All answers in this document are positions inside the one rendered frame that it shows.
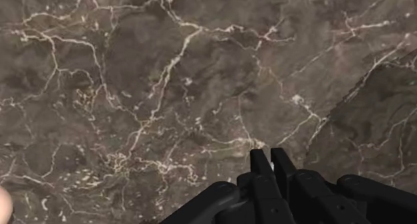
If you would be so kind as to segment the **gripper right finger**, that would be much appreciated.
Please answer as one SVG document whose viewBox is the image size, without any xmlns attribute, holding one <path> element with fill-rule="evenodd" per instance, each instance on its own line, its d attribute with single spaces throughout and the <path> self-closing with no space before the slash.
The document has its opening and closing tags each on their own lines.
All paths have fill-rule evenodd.
<svg viewBox="0 0 417 224">
<path fill-rule="evenodd" d="M 271 149 L 279 189 L 300 224 L 417 224 L 417 195 L 359 175 L 333 184 Z"/>
</svg>

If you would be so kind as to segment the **pale rounded object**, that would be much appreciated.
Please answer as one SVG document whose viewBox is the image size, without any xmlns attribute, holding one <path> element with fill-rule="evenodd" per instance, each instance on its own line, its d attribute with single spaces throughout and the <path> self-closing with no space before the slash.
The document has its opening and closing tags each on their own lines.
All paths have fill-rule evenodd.
<svg viewBox="0 0 417 224">
<path fill-rule="evenodd" d="M 13 213 L 11 195 L 0 186 L 0 224 L 8 224 Z"/>
</svg>

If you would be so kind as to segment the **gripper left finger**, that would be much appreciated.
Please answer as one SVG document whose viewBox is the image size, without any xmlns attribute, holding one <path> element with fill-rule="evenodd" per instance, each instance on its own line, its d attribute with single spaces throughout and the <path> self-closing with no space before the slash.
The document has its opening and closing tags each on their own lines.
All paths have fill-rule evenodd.
<svg viewBox="0 0 417 224">
<path fill-rule="evenodd" d="M 218 181 L 159 224 L 295 224 L 289 208 L 289 180 L 295 166 L 282 148 L 250 151 L 249 173 L 237 183 Z"/>
</svg>

